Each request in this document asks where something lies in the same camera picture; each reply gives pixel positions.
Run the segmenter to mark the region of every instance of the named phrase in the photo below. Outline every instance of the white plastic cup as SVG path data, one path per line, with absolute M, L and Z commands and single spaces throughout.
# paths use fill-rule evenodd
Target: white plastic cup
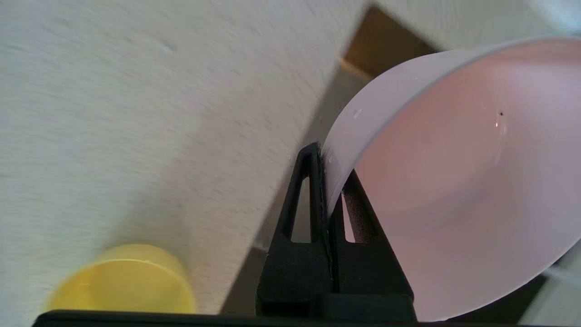
M 419 320 L 491 303 L 581 237 L 581 39 L 404 62 L 349 102 L 323 156 L 329 214 L 355 168 Z

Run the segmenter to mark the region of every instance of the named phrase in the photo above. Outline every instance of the white textured wall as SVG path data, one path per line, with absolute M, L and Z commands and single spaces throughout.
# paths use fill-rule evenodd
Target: white textured wall
M 567 33 L 581 33 L 581 0 L 527 0 L 551 25 Z
M 444 47 L 548 29 L 467 2 L 383 4 Z M 364 5 L 0 2 L 0 324 L 133 241 L 177 254 L 217 312 Z

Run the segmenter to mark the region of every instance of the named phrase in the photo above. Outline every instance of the white surface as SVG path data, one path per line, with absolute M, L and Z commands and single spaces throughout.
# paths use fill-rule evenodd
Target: white surface
M 444 48 L 550 29 L 518 0 L 382 4 Z M 0 324 L 131 241 L 216 313 L 364 5 L 2 1 Z

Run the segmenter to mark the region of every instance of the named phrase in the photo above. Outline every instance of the yellow cap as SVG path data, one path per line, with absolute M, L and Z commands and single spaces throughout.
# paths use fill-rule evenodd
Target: yellow cap
M 161 248 L 129 244 L 112 248 L 66 280 L 47 310 L 195 313 L 184 267 Z

